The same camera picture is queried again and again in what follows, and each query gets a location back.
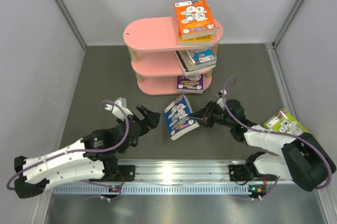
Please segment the dark blue treehouse book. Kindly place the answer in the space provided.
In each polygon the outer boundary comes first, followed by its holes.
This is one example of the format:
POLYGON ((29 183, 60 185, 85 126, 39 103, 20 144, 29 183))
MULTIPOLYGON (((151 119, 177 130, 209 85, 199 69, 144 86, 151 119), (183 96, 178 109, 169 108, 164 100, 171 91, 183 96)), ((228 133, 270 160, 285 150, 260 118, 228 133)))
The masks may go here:
POLYGON ((195 119, 189 117, 192 112, 192 107, 185 94, 179 95, 164 109, 171 140, 175 141, 200 126, 195 119))

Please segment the purple treehouse book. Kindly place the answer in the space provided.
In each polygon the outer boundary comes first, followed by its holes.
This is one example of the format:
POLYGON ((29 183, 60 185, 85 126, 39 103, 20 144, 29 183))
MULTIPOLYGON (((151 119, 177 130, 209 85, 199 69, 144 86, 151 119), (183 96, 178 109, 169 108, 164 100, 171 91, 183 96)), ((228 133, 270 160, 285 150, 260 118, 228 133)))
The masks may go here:
POLYGON ((202 94, 204 90, 203 75, 179 76, 176 82, 176 90, 182 93, 202 94))

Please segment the dark tale of two cities book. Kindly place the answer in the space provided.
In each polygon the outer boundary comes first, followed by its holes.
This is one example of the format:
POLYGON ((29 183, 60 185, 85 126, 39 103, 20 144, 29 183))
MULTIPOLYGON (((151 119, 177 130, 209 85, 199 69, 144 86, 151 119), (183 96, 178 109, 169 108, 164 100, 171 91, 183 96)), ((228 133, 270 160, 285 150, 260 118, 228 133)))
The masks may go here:
POLYGON ((216 65, 216 60, 208 63, 194 64, 185 50, 176 50, 175 56, 182 68, 184 76, 193 76, 199 74, 205 74, 213 69, 216 65))

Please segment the blue 26-storey treehouse book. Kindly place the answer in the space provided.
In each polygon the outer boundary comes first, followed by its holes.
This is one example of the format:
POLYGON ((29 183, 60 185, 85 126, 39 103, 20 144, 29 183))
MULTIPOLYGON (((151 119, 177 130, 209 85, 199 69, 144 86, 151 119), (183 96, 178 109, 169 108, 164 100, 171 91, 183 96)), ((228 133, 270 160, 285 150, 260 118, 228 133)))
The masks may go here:
POLYGON ((216 56, 213 52, 207 49, 190 49, 185 51, 193 65, 214 65, 216 64, 216 56))

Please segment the yellow 130-storey treehouse book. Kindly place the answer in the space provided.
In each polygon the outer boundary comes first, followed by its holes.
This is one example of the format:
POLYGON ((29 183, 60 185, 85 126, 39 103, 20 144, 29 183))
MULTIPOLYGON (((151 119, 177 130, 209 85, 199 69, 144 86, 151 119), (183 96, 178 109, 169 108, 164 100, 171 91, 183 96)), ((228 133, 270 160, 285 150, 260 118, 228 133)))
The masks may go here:
POLYGON ((213 35, 207 35, 202 37, 183 39, 180 35, 178 38, 178 45, 180 46, 203 46, 211 47, 213 45, 213 35))

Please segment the lime green treehouse book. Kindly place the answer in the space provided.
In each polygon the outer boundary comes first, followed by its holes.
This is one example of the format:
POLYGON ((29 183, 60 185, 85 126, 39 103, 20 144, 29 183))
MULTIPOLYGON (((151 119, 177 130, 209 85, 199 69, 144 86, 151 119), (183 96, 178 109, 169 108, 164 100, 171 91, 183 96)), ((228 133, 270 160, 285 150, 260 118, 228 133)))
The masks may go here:
POLYGON ((280 109, 275 115, 267 120, 263 127, 276 132, 300 136, 303 133, 310 133, 294 116, 285 108, 280 109))

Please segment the orange 78-storey treehouse book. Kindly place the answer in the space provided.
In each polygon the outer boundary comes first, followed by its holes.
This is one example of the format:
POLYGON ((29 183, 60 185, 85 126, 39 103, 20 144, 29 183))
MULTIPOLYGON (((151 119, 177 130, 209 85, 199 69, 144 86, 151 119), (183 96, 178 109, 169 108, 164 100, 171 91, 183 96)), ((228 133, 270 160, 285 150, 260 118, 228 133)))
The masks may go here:
POLYGON ((173 5, 182 39, 216 34, 215 19, 206 0, 187 0, 173 5))

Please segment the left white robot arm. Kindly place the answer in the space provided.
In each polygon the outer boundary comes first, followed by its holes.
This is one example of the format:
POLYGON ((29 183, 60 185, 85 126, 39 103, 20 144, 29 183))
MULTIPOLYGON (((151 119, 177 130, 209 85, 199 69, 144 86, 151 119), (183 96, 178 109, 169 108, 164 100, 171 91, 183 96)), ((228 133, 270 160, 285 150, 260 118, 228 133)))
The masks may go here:
POLYGON ((137 105, 139 119, 126 106, 126 100, 104 100, 102 105, 117 118, 111 129, 95 130, 73 144, 36 158, 14 159, 16 174, 6 187, 19 198, 31 198, 56 186, 82 180, 112 181, 120 173, 116 154, 136 147, 138 140, 156 128, 161 114, 137 105))

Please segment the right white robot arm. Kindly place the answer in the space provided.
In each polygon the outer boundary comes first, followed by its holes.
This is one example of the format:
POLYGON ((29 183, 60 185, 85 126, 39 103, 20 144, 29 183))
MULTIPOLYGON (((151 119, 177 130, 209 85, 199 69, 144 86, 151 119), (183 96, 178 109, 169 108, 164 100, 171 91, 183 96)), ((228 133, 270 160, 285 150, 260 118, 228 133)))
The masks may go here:
POLYGON ((246 175, 252 180, 273 175, 312 191, 328 185, 336 172, 335 163, 313 135, 266 130, 247 119, 238 100, 231 99, 224 105, 210 101, 189 116, 204 127, 211 128, 214 124, 229 127, 236 141, 262 149, 245 161, 246 175))

